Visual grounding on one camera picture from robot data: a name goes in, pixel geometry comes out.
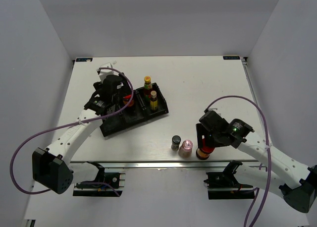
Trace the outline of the pink-lid spice bottle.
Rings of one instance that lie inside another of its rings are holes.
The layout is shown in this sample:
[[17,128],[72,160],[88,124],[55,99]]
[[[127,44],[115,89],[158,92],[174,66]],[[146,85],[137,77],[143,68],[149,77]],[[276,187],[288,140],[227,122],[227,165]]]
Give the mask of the pink-lid spice bottle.
[[182,158],[188,158],[192,154],[193,143],[191,140],[184,140],[181,144],[178,154]]

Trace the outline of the black-lid pepper jar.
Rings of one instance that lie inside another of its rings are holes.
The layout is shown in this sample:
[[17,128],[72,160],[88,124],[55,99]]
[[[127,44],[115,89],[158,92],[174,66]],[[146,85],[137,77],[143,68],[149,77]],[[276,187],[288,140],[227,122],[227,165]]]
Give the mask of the black-lid pepper jar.
[[178,135],[174,135],[172,137],[172,143],[171,143],[171,149],[173,151],[177,151],[179,149],[180,143],[181,143],[181,137]]

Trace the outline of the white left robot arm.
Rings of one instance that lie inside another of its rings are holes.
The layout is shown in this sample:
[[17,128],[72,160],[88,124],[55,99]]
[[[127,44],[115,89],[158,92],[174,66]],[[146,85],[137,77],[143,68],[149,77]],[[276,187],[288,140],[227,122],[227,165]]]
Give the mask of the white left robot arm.
[[74,183],[99,187],[104,183],[104,168],[98,163],[72,164],[71,160],[85,140],[109,117],[117,114],[122,88],[131,87],[124,74],[107,75],[84,105],[76,122],[48,145],[32,154],[33,179],[57,194]]

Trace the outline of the yellow-cap tall sauce bottle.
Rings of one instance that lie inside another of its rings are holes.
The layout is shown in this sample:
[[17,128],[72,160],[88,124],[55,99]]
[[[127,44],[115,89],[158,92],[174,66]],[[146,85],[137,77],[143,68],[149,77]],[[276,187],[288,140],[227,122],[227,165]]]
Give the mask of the yellow-cap tall sauce bottle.
[[144,77],[144,95],[146,97],[149,97],[152,91],[152,81],[151,81],[151,77],[150,76],[145,76]]

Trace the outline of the beige-cap small yellow bottle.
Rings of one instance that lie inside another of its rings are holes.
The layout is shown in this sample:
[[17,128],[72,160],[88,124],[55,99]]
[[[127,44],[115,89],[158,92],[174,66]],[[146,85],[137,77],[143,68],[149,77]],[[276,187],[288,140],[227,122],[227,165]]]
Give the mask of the beige-cap small yellow bottle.
[[150,93],[150,108],[152,111],[156,111],[158,109],[157,92],[154,90]]

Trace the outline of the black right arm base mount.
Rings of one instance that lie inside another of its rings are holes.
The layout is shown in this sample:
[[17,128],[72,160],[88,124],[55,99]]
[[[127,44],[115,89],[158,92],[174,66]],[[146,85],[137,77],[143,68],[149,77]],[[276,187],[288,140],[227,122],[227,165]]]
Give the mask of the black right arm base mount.
[[253,186],[241,184],[235,178],[237,169],[242,165],[240,161],[231,161],[221,172],[206,173],[204,184],[208,189],[209,200],[240,200],[255,197]]

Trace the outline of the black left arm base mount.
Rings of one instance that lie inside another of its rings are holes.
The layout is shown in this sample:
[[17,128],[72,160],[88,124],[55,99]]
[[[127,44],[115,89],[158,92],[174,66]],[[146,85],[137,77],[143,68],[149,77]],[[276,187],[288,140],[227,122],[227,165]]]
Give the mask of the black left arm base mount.
[[120,197],[125,186],[125,173],[107,170],[95,162],[71,164],[74,197]]

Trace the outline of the red-lid sauce jar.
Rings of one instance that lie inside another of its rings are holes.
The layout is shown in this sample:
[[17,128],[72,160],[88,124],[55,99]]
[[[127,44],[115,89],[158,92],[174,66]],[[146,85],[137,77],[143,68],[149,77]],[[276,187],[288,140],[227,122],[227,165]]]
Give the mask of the red-lid sauce jar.
[[215,147],[210,147],[206,144],[205,138],[202,138],[198,142],[198,148],[196,149],[196,157],[199,160],[207,160],[210,154],[215,150]]
[[122,98],[123,104],[124,104],[124,105],[127,105],[127,104],[128,104],[126,110],[127,110],[127,112],[129,112],[129,113],[132,113],[132,112],[134,112],[134,110],[135,110],[135,102],[134,102],[134,99],[131,98],[131,96],[132,96],[132,95],[130,94],[130,95],[124,96],[124,97]]

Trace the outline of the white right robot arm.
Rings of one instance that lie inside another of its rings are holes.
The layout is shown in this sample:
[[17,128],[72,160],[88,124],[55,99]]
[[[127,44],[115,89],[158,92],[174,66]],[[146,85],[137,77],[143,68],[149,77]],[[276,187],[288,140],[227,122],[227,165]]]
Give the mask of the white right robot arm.
[[214,111],[208,111],[200,120],[200,124],[211,134],[216,147],[232,146],[255,158],[267,167],[270,184],[266,174],[237,162],[224,173],[224,182],[231,187],[241,180],[269,191],[282,199],[293,209],[308,213],[317,197],[317,168],[302,164],[284,154],[274,146],[267,146],[253,130],[240,119],[228,123]]

